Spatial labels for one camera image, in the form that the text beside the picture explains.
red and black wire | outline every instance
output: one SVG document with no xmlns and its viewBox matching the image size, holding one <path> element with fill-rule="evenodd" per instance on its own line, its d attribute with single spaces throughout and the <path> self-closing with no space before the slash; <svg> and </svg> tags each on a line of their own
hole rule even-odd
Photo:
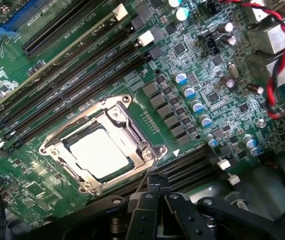
<svg viewBox="0 0 285 240">
<path fill-rule="evenodd" d="M 240 4 L 244 7 L 260 9 L 264 11 L 265 13 L 269 14 L 270 16 L 272 16 L 273 19 L 280 24 L 282 31 L 285 33 L 285 23 L 284 23 L 283 17 L 278 12 L 273 11 L 272 9 L 266 6 L 262 6 L 257 3 L 250 3 L 250 2 L 242 1 L 242 0 L 219 0 L 219 1 L 224 4 L 234 3 L 234 4 Z M 285 69 L 285 52 L 276 62 L 274 69 L 273 69 L 272 76 L 269 79 L 267 83 L 267 87 L 266 87 L 268 115 L 274 120 L 280 119 L 281 117 L 285 116 L 285 109 L 282 111 L 277 111 L 275 109 L 276 100 L 274 96 L 274 92 L 276 88 L 278 87 L 278 75 L 284 69 Z"/>
</svg>

motherboard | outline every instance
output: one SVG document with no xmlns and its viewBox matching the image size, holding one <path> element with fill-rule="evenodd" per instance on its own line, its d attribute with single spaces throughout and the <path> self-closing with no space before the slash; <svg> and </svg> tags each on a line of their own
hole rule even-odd
<svg viewBox="0 0 285 240">
<path fill-rule="evenodd" d="M 219 178 L 212 154 L 231 177 L 285 153 L 264 94 L 280 51 L 261 49 L 269 32 L 250 16 L 216 0 L 0 0 L 8 209 L 38 227 L 136 188 L 150 167 L 190 180 L 187 193 Z"/>
</svg>

capacitor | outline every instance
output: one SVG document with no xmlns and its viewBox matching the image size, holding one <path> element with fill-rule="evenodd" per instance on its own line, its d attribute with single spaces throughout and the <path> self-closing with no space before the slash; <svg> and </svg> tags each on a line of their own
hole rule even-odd
<svg viewBox="0 0 285 240">
<path fill-rule="evenodd" d="M 258 156 L 259 154 L 261 154 L 261 149 L 259 147 L 253 147 L 253 148 L 247 148 L 247 151 L 249 152 L 249 154 L 253 157 Z"/>
<path fill-rule="evenodd" d="M 204 105 L 199 100 L 192 101 L 190 106 L 192 110 L 197 114 L 200 114 L 204 110 Z"/>
<path fill-rule="evenodd" d="M 227 88 L 231 89 L 235 86 L 235 80 L 227 75 L 221 77 L 220 82 L 225 85 Z"/>
<path fill-rule="evenodd" d="M 178 7 L 174 12 L 174 16 L 179 22 L 186 21 L 189 16 L 189 10 L 185 7 Z"/>
<path fill-rule="evenodd" d="M 178 8 L 181 3 L 182 3 L 182 0 L 167 0 L 167 4 L 172 9 Z"/>
<path fill-rule="evenodd" d="M 222 42 L 223 44 L 226 44 L 226 45 L 230 46 L 230 47 L 233 47 L 233 46 L 235 46 L 236 43 L 237 43 L 237 38 L 236 38 L 235 36 L 233 36 L 233 35 L 227 35 L 227 34 L 225 34 L 225 35 L 223 35 L 223 36 L 221 37 L 221 42 Z"/>
<path fill-rule="evenodd" d="M 252 149 L 257 145 L 256 140 L 253 138 L 252 135 L 250 134 L 246 134 L 245 136 L 243 136 L 242 138 L 242 142 L 243 144 L 246 145 L 247 148 Z"/>
<path fill-rule="evenodd" d="M 208 128 L 212 125 L 213 121 L 207 114 L 203 114 L 199 117 L 199 122 L 204 128 Z"/>
<path fill-rule="evenodd" d="M 217 140 L 215 139 L 214 135 L 212 135 L 212 134 L 208 134 L 206 136 L 206 141 L 210 147 L 215 147 L 218 144 Z"/>
<path fill-rule="evenodd" d="M 192 86 L 186 85 L 182 88 L 182 92 L 183 95 L 187 98 L 187 99 L 191 99 L 194 98 L 196 96 L 196 92 L 195 89 L 193 89 Z"/>
<path fill-rule="evenodd" d="M 220 34 L 230 34 L 234 30 L 234 25 L 231 22 L 220 23 L 217 26 L 217 32 Z"/>
<path fill-rule="evenodd" d="M 262 86 L 259 86 L 259 85 L 255 84 L 253 82 L 251 82 L 251 83 L 249 83 L 247 85 L 247 90 L 249 92 L 252 92 L 252 93 L 258 94 L 258 95 L 262 95 L 264 93 L 264 91 L 265 91 Z"/>
<path fill-rule="evenodd" d="M 187 75 L 186 73 L 184 73 L 183 71 L 178 71 L 175 75 L 174 75 L 175 81 L 177 84 L 186 84 L 187 83 Z"/>
<path fill-rule="evenodd" d="M 240 77 L 239 71 L 236 67 L 235 64 L 231 63 L 228 65 L 228 69 L 230 72 L 230 75 L 234 78 L 234 79 L 238 79 Z"/>
</svg>

green circuit board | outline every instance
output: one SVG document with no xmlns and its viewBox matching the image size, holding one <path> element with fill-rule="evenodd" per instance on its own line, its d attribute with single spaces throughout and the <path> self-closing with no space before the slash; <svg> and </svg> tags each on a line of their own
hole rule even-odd
<svg viewBox="0 0 285 240">
<path fill-rule="evenodd" d="M 246 89 L 248 83 L 259 83 L 259 79 L 253 78 L 246 63 L 246 57 L 253 51 L 246 36 L 247 25 L 240 8 L 231 5 L 224 6 L 222 12 L 216 16 L 208 17 L 198 7 L 200 2 L 202 1 L 183 0 L 181 6 L 189 9 L 189 16 L 186 21 L 178 22 L 174 18 L 173 11 L 165 3 L 155 8 L 149 0 L 126 1 L 124 6 L 129 16 L 116 29 L 106 34 L 100 43 L 116 37 L 135 15 L 135 8 L 141 4 L 147 4 L 152 18 L 142 29 L 135 32 L 114 50 L 119 51 L 145 31 L 153 26 L 158 26 L 164 39 L 157 45 L 164 54 L 157 60 L 138 67 L 131 74 L 89 100 L 93 103 L 102 97 L 119 94 L 132 95 L 134 101 L 128 109 L 132 118 L 153 145 L 168 147 L 168 153 L 158 162 L 158 167 L 175 161 L 177 156 L 183 156 L 207 145 L 206 136 L 213 134 L 218 141 L 218 145 L 213 150 L 219 156 L 233 158 L 234 164 L 230 173 L 240 174 L 259 164 L 257 158 L 250 156 L 246 151 L 242 137 L 245 134 L 252 135 L 262 152 L 273 150 L 276 153 L 284 153 L 285 121 L 271 120 L 263 107 L 266 97 L 253 94 Z M 38 63 L 49 63 L 118 5 L 114 1 L 102 1 L 97 8 L 89 11 L 82 21 L 66 32 L 52 47 L 37 57 L 28 57 L 23 51 L 23 45 L 71 3 L 71 0 L 50 1 L 42 8 L 41 14 L 31 18 L 18 30 L 19 35 L 16 38 L 5 38 L 0 43 L 0 94 L 3 94 L 0 101 L 3 101 L 3 98 L 15 91 L 17 87 L 26 83 L 27 79 L 30 79 L 28 72 L 31 68 Z M 233 34 L 237 38 L 237 44 L 234 47 L 229 47 L 220 43 L 222 62 L 214 64 L 213 57 L 204 51 L 198 37 L 204 31 L 213 31 L 219 23 L 225 22 L 234 24 Z M 170 24 L 171 32 L 168 32 L 167 26 Z M 141 48 L 135 55 L 142 54 L 147 49 L 149 47 Z M 87 56 L 88 53 L 85 53 L 75 62 Z M 124 64 L 130 61 L 130 58 L 125 59 Z M 240 78 L 236 80 L 236 87 L 233 89 L 228 89 L 220 83 L 221 76 L 229 74 L 229 63 L 235 64 L 240 73 Z M 187 74 L 188 84 L 196 91 L 195 98 L 185 98 L 182 87 L 176 84 L 174 78 L 178 71 Z M 161 84 L 155 81 L 159 76 L 163 76 L 165 79 Z M 177 139 L 164 125 L 164 120 L 144 93 L 143 87 L 151 82 L 157 84 L 186 129 L 190 138 L 186 144 L 178 144 Z M 280 93 L 277 98 L 279 104 L 284 103 L 285 99 Z M 208 114 L 213 121 L 211 127 L 202 127 L 199 122 L 200 114 L 192 111 L 190 105 L 191 101 L 195 99 L 203 103 L 203 113 Z M 86 105 L 75 109 L 72 114 L 63 117 L 11 156 L 3 157 L 0 154 L 0 179 L 3 179 L 7 184 L 15 184 L 14 193 L 6 199 L 8 208 L 32 227 L 40 226 L 47 216 L 62 217 L 77 211 L 85 206 L 88 199 L 95 198 L 90 194 L 79 193 L 79 185 L 75 180 L 52 158 L 42 156 L 38 152 L 50 131 L 76 116 L 85 108 Z M 42 124 L 46 118 L 58 110 L 59 107 L 43 116 L 41 122 L 37 124 Z M 267 125 L 264 128 L 257 128 L 256 123 L 261 119 L 265 120 Z M 12 142 L 6 143 L 5 146 L 10 146 Z"/>
</svg>

cpu socket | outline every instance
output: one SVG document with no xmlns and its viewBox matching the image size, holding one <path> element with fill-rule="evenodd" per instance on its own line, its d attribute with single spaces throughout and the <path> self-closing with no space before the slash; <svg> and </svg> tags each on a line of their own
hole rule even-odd
<svg viewBox="0 0 285 240">
<path fill-rule="evenodd" d="M 152 146 L 131 118 L 129 94 L 105 98 L 51 132 L 39 152 L 51 156 L 79 183 L 101 194 L 152 166 L 167 153 Z"/>
</svg>

